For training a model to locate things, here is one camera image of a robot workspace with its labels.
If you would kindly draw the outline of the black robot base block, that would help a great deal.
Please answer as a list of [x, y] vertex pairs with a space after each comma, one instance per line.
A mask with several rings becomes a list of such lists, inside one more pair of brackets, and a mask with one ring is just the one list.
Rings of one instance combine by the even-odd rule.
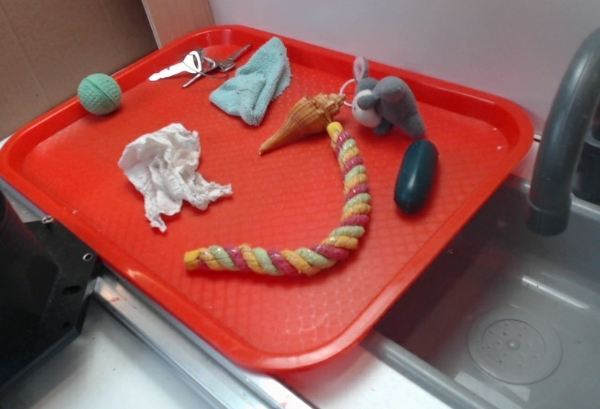
[[99, 259], [57, 220], [24, 222], [1, 197], [1, 389], [81, 333]]

